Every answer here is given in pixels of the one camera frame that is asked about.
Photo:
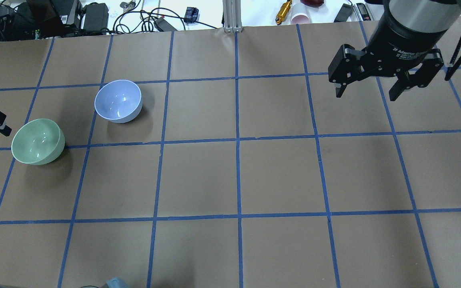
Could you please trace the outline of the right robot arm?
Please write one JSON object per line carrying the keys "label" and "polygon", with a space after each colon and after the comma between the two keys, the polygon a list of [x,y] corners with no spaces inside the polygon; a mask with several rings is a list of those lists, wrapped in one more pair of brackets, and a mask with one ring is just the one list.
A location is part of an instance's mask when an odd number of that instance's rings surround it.
{"label": "right robot arm", "polygon": [[[368,77],[397,77],[389,90],[395,101],[406,90],[424,88],[443,67],[437,42],[461,15],[461,0],[375,0],[384,13],[362,50],[339,47],[328,67],[328,80],[340,98],[348,84]],[[446,74],[449,80],[461,57]]]}

